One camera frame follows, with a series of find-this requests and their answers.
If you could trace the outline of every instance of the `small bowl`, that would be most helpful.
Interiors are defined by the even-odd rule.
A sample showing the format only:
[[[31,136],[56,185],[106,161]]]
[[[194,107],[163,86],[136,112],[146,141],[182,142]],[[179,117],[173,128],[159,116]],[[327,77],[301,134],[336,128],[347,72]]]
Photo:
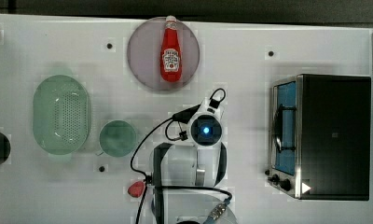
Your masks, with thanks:
[[[124,157],[135,149],[137,134],[128,122],[113,120],[105,124],[100,131],[99,144],[107,155]]]

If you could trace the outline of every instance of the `white table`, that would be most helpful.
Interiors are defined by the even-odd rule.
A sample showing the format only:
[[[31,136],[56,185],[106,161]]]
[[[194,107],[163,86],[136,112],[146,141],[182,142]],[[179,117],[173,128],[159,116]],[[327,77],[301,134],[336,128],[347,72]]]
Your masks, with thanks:
[[[228,172],[220,186],[234,194],[240,224],[373,223],[373,135],[368,202],[297,201],[263,174],[270,84],[301,73],[371,76],[371,29],[187,22],[200,42],[200,65],[187,86],[169,94],[148,90],[127,64],[129,37],[142,22],[0,15],[0,132],[12,144],[0,166],[0,223],[133,223],[139,200],[127,188],[139,175],[129,167],[131,155],[94,155],[101,127],[128,119],[143,136],[216,87],[228,89]],[[69,162],[51,160],[32,131],[35,89],[58,73],[54,68],[69,69],[92,102],[90,136]],[[150,152],[164,140],[163,129],[148,139],[141,169],[149,169]],[[107,172],[98,172],[100,165]],[[147,203],[143,216],[142,223],[154,223]]]

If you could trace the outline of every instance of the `wire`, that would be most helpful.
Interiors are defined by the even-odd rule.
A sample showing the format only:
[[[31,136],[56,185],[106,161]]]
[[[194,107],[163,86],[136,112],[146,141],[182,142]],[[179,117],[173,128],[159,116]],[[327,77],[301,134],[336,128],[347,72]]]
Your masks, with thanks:
[[[169,137],[169,135],[167,134],[167,131],[168,131],[168,129],[169,129],[169,127],[170,127],[170,125],[173,123],[173,120],[172,121],[170,121],[168,124],[167,124],[167,126],[166,126],[166,129],[164,130],[164,133],[166,134],[166,137],[167,137],[167,139],[169,139],[170,141],[178,141],[178,140],[180,140],[181,139],[181,137],[176,137],[176,138],[171,138],[171,137]]]
[[[222,101],[225,100],[225,97],[227,97],[227,93],[226,93],[225,90],[222,89],[222,88],[218,88],[218,89],[216,89],[216,90],[213,92],[212,96],[210,96],[210,100],[213,99],[213,97],[215,96],[215,94],[216,94],[218,91],[222,91],[222,92],[224,93],[224,96],[221,98],[221,100],[219,100],[219,103],[221,103]]]
[[[145,142],[145,140],[149,137],[149,135],[151,135],[158,127],[162,126],[164,123],[168,122],[169,120],[172,120],[172,118],[169,118],[169,119],[166,119],[164,120],[161,124],[159,124],[157,127],[155,127],[154,129],[152,129],[151,132],[149,132],[149,134],[147,134],[145,136],[145,138],[143,139],[143,141],[141,141],[140,145],[138,145],[138,147],[136,148],[136,150],[134,151],[133,153],[133,156],[131,157],[131,169],[134,171],[134,172],[137,172],[137,173],[140,173],[142,175],[144,175],[145,177],[145,181],[147,180],[147,175],[145,172],[141,171],[141,170],[137,170],[133,167],[133,161],[134,161],[134,157],[136,156],[138,150],[140,149],[141,145],[143,144],[143,142]]]
[[[145,182],[145,189],[144,189],[144,193],[143,193],[143,198],[141,198],[140,205],[138,206],[138,211],[137,211],[137,217],[136,217],[135,224],[138,224],[138,222],[140,220],[141,209],[143,208],[143,204],[144,204],[145,195],[146,195],[147,190],[148,190],[148,187],[146,186],[146,182]]]
[[[233,195],[223,189],[216,189],[216,188],[209,188],[209,187],[201,187],[201,186],[161,186],[161,187],[155,187],[157,189],[202,189],[202,190],[211,190],[211,191],[216,191],[220,192],[223,194],[226,194],[228,196],[228,200],[230,201],[233,198]]]

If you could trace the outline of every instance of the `oven handle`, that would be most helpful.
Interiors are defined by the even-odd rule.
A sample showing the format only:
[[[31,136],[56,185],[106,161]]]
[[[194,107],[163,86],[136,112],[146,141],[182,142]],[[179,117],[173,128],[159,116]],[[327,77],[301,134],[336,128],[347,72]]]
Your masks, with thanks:
[[[276,146],[276,149],[279,153],[282,152],[284,147],[282,147],[282,141],[283,141],[283,111],[284,110],[293,110],[294,112],[297,110],[296,107],[287,107],[283,105],[279,105],[279,107],[276,110],[276,114],[274,115],[274,121],[272,126],[272,141],[274,142],[274,145]]]

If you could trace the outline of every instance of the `ketchup bottle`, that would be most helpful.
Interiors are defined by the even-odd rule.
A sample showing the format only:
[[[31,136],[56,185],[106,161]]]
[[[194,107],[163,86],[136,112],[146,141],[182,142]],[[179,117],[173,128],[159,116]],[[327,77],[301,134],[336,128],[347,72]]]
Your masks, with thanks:
[[[166,17],[166,30],[160,50],[160,73],[168,82],[176,82],[182,73],[181,50],[178,44],[177,19]]]

